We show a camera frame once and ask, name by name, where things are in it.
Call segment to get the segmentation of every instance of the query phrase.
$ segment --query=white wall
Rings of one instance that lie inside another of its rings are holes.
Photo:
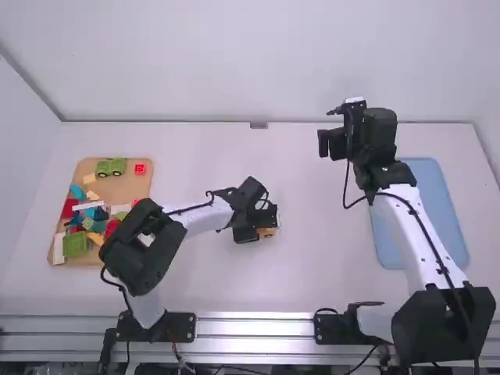
[[[0,276],[23,229],[60,126],[0,55]]]
[[[0,42],[70,120],[312,119],[362,94],[407,120],[480,121],[498,176],[498,14],[496,0],[1,0]]]

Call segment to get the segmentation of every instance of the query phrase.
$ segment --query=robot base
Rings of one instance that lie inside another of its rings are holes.
[[[191,312],[167,312],[148,330],[141,327],[129,310],[122,312],[116,325],[117,341],[193,342],[196,315]]]

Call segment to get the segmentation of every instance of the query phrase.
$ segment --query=white tabletop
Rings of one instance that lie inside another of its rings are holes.
[[[203,202],[206,190],[260,180],[279,206],[272,239],[236,245],[230,230],[186,241],[162,282],[166,306],[190,311],[311,312],[349,302],[403,303],[402,271],[377,261],[366,203],[344,211],[345,163],[320,159],[323,124],[82,123],[66,125],[0,288],[3,313],[104,314],[124,309],[94,268],[46,260],[75,165],[87,156],[144,156],[155,163],[151,197]],[[470,252],[466,272],[500,298],[500,193],[468,124],[402,124],[398,156],[435,158],[445,175]],[[348,201],[360,196],[354,179]]]

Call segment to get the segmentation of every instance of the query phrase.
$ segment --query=yellow toy block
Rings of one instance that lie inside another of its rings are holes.
[[[85,185],[89,185],[89,184],[91,184],[92,182],[95,182],[95,181],[96,181],[95,173],[89,173],[89,174],[86,174],[84,176],[84,184]]]
[[[104,237],[101,234],[87,232],[87,237],[96,245],[102,246],[104,244]]]
[[[257,228],[257,233],[259,233],[261,238],[269,238],[275,235],[276,228]]]
[[[87,191],[87,198],[91,201],[98,201],[99,200],[99,196],[90,190]]]

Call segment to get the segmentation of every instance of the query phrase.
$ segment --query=metal bracket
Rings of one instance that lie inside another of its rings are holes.
[[[348,314],[316,314],[314,340],[318,345],[372,345],[373,337],[361,334],[351,325]]]
[[[141,327],[130,311],[122,312],[116,325],[117,341],[193,342],[196,315],[192,312],[165,312],[162,319],[148,330]]]
[[[266,121],[250,121],[250,129],[267,129],[269,124]]]

